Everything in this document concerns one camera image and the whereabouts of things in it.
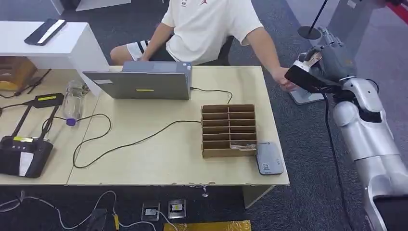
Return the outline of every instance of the desk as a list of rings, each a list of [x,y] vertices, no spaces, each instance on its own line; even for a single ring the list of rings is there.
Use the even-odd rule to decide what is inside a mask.
[[[192,86],[231,91],[231,104],[255,104],[258,140],[276,143],[284,165],[261,67],[195,66]],[[107,136],[84,144],[76,162],[86,165],[105,151],[141,140],[173,121],[200,120],[201,105],[226,104],[228,98],[223,92],[193,91],[189,101],[114,100],[102,92],[94,113],[108,115],[112,130]],[[92,118],[85,139],[105,133],[105,120]],[[179,123],[141,144],[109,153],[88,168],[74,168],[68,184],[239,185],[248,208],[275,185],[288,185],[289,178],[286,167],[280,175],[260,175],[255,157],[203,159],[201,125]]]
[[[67,23],[45,46],[24,43],[43,22],[0,21],[0,56],[28,57],[37,69],[77,70],[92,92],[100,88],[83,71],[108,71],[108,62],[88,23]]]
[[[36,76],[41,76],[45,71],[38,71]],[[23,103],[34,99],[36,95],[49,93],[65,93],[67,83],[80,78],[76,70],[52,70],[31,94],[21,94],[10,99],[0,98],[0,106]],[[83,103],[83,116],[90,116],[96,106],[97,97],[91,93],[85,95]],[[42,123],[51,115],[52,107],[36,109],[31,108],[20,132],[20,136],[38,137],[41,133]],[[6,108],[0,116],[0,137],[11,135],[18,121],[21,119],[26,106]],[[62,108],[57,113],[62,116]],[[50,139],[54,148],[43,169],[41,177],[37,179],[21,178],[16,176],[0,175],[0,185],[65,185],[72,170],[72,154],[75,147],[83,140],[89,120],[79,122],[74,128],[68,127],[64,121],[55,119],[46,138]]]

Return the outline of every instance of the man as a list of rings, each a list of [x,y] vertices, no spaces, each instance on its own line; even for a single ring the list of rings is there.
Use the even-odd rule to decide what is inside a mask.
[[[230,35],[243,46],[252,46],[281,88],[296,87],[285,79],[288,69],[281,67],[275,44],[260,23],[251,0],[170,0],[167,13],[145,49],[140,43],[122,45],[111,51],[111,58],[115,65],[129,60],[202,64],[218,58]]]

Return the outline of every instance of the white t-shirt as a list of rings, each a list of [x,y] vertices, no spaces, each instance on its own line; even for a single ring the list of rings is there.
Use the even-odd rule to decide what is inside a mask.
[[[217,59],[230,35],[248,45],[246,36],[262,27],[251,0],[170,0],[162,23],[174,27],[169,54],[193,64]]]

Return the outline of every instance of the black chair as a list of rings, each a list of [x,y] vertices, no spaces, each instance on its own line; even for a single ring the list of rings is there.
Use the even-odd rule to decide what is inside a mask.
[[[234,36],[228,36],[227,41],[221,47],[219,51],[218,58],[213,61],[209,61],[203,64],[199,64],[199,66],[230,66],[230,50],[232,46],[232,42],[234,41]]]

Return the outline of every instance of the hand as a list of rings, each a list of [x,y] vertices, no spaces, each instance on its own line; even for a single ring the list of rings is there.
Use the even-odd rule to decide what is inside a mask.
[[[285,78],[285,74],[286,72],[288,72],[288,70],[289,68],[278,67],[273,69],[270,74],[272,75],[273,79],[279,84],[282,90],[293,91],[297,88],[297,85]]]
[[[149,61],[149,59],[148,59],[148,58],[146,58],[144,55],[142,55],[142,57],[140,57],[140,58],[138,59],[138,61],[144,61],[144,62],[147,62],[147,61]]]

